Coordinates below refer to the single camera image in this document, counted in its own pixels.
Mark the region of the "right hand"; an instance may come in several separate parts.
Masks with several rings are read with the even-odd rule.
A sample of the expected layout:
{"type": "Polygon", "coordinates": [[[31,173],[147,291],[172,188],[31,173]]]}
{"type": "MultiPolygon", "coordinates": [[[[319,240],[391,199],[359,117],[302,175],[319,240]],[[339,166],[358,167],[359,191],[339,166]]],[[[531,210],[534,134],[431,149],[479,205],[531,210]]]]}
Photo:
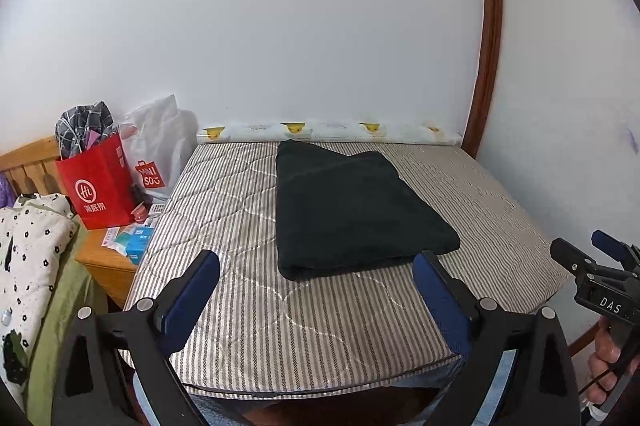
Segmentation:
{"type": "Polygon", "coordinates": [[[610,333],[608,325],[599,328],[594,339],[594,352],[588,358],[588,368],[591,378],[596,380],[587,389],[587,399],[593,404],[602,404],[608,393],[613,390],[617,384],[617,377],[610,372],[612,364],[620,358],[620,348],[615,345],[610,333]]]}

